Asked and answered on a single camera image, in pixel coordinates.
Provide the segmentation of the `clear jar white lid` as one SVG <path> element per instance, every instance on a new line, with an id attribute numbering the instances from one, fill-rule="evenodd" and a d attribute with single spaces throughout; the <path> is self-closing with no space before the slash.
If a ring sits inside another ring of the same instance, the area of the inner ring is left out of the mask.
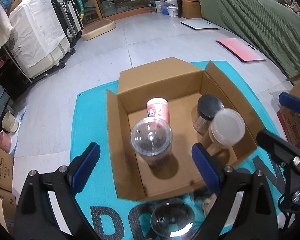
<path id="1" fill-rule="evenodd" d="M 200 142 L 210 155 L 228 150 L 245 135 L 245 123 L 241 115 L 230 108 L 218 111 Z"/>

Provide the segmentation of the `clear dome-lid cup dark contents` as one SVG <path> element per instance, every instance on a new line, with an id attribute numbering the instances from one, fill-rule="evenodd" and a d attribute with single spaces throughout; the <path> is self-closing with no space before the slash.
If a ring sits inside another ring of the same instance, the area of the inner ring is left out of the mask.
<path id="1" fill-rule="evenodd" d="M 168 199 L 160 203 L 151 214 L 153 231 L 165 239 L 187 236 L 195 221 L 193 209 L 180 198 Z"/>

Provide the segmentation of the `clear cup blue label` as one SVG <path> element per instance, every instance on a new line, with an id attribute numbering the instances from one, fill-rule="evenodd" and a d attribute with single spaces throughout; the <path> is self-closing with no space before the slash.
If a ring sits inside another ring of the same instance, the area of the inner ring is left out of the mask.
<path id="1" fill-rule="evenodd" d="M 154 116 L 138 121 L 130 132 L 130 144 L 149 166 L 168 161 L 172 153 L 173 133 L 169 124 Z"/>

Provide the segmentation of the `clear jar with granola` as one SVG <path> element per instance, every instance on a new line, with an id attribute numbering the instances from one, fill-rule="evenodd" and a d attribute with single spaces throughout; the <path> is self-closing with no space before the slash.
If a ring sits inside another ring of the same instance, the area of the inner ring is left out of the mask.
<path id="1" fill-rule="evenodd" d="M 216 199 L 217 196 L 210 192 L 207 187 L 193 192 L 194 205 L 202 211 L 205 217 L 211 211 Z"/>

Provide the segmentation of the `open cardboard sorting box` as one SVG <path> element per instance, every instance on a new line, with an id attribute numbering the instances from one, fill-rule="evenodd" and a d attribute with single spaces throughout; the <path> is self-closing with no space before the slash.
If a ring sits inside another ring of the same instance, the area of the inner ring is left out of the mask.
<path id="1" fill-rule="evenodd" d="M 170 57 L 121 72 L 117 92 L 107 91 L 109 151 L 119 198 L 159 200 L 205 185 L 191 157 L 192 146 L 200 140 L 193 127 L 194 109 L 204 94 L 217 96 L 245 122 L 243 139 L 218 155 L 221 163 L 237 167 L 256 150 L 256 135 L 264 124 L 239 87 L 214 63 L 200 68 Z M 168 101 L 173 132 L 172 158 L 157 168 L 135 153 L 129 139 L 131 128 L 147 115 L 152 98 Z"/>

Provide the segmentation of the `cardboard boxes left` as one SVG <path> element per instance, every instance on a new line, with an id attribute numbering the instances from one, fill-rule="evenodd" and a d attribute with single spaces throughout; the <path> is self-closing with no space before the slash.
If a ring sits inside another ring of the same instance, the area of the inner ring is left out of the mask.
<path id="1" fill-rule="evenodd" d="M 12 193 L 13 162 L 13 157 L 0 148 L 0 198 L 7 230 L 10 234 L 13 234 L 17 209 L 16 197 Z"/>

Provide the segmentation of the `pink board on floor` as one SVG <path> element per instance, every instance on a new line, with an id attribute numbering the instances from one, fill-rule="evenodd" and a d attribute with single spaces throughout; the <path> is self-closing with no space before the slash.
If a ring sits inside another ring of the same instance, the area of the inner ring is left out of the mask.
<path id="1" fill-rule="evenodd" d="M 232 52 L 242 62 L 264 61 L 265 58 L 259 55 L 250 45 L 246 45 L 237 38 L 218 38 L 219 44 Z"/>

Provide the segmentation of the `pink ceramic bowl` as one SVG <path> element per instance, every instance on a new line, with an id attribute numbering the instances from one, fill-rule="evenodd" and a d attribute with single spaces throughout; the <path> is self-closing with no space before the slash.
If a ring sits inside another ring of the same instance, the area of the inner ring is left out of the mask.
<path id="1" fill-rule="evenodd" d="M 12 146 L 11 137 L 4 131 L 1 131 L 0 132 L 0 148 L 3 151 L 5 151 L 6 153 L 10 153 L 11 146 Z"/>

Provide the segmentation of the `black lid jar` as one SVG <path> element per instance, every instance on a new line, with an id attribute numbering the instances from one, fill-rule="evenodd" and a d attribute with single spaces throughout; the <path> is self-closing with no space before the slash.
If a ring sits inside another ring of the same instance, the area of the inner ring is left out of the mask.
<path id="1" fill-rule="evenodd" d="M 223 108 L 224 104 L 218 97 L 212 94 L 202 95 L 197 102 L 197 118 L 193 125 L 194 129 L 200 134 L 206 133 L 216 113 Z"/>

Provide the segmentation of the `beige ceramic bowl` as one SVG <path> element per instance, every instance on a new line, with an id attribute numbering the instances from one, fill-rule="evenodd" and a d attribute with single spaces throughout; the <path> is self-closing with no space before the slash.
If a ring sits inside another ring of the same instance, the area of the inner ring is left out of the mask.
<path id="1" fill-rule="evenodd" d="M 2 128 L 10 133 L 15 133 L 19 127 L 18 120 L 14 117 L 14 115 L 8 111 L 2 120 Z"/>

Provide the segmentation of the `white board on floor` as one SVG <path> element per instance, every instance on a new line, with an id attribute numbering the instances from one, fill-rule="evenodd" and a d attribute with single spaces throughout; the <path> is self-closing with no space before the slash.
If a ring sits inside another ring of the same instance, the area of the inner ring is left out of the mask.
<path id="1" fill-rule="evenodd" d="M 204 19 L 183 20 L 180 23 L 194 30 L 219 29 L 219 26 Z"/>

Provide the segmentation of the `pink paper cup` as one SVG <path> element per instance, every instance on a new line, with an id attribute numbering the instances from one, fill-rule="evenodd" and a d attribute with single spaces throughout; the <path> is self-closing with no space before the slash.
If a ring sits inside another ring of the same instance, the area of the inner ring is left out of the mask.
<path id="1" fill-rule="evenodd" d="M 147 102 L 147 116 L 156 117 L 169 123 L 168 101 L 164 98 L 152 98 Z"/>

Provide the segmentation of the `white plastic bucket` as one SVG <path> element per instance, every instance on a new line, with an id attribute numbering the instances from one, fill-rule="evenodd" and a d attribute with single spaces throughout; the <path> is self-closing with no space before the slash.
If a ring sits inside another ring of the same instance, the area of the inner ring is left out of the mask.
<path id="1" fill-rule="evenodd" d="M 168 15 L 170 17 L 177 17 L 178 16 L 178 7 L 170 5 L 170 6 L 167 7 L 167 10 L 168 10 Z"/>

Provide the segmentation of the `white covered appliance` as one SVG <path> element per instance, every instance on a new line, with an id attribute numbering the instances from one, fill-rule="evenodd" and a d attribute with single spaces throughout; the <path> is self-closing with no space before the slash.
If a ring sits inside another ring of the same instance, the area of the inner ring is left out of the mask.
<path id="1" fill-rule="evenodd" d="M 8 18 L 13 29 L 7 45 L 28 78 L 58 65 L 70 52 L 51 0 L 22 0 Z"/>

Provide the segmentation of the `plastic water bottle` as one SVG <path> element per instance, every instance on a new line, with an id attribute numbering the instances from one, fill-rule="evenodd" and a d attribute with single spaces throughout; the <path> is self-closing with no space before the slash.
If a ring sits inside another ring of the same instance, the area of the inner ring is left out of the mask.
<path id="1" fill-rule="evenodd" d="M 151 13 L 157 12 L 154 0 L 148 0 L 148 7 Z"/>

